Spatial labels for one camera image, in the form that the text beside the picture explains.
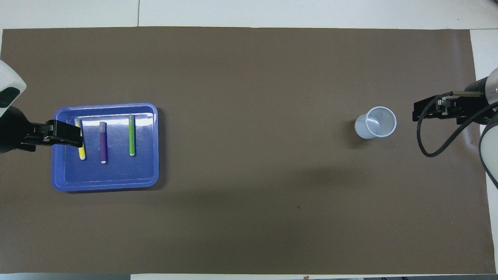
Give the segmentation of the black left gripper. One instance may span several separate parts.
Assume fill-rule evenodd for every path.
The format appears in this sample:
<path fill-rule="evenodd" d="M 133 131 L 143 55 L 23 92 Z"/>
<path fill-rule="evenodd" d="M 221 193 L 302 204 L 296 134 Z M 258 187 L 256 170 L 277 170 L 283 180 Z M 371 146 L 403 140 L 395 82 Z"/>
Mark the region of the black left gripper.
<path fill-rule="evenodd" d="M 52 140 L 45 138 L 46 124 L 30 122 L 18 108 L 11 106 L 0 119 L 0 153 L 12 150 L 36 151 L 37 145 L 70 145 L 82 147 L 82 129 L 79 126 L 53 120 Z"/>

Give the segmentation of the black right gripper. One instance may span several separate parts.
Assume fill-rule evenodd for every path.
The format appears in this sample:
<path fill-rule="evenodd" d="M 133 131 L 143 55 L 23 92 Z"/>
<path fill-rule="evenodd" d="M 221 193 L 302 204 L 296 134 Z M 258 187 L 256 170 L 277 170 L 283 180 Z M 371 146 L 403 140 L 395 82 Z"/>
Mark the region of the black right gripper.
<path fill-rule="evenodd" d="M 457 119 L 457 124 L 493 104 L 493 78 L 482 78 L 468 85 L 463 91 L 454 91 L 457 99 L 437 99 L 438 95 L 425 98 L 413 104 L 412 121 L 422 119 Z"/>

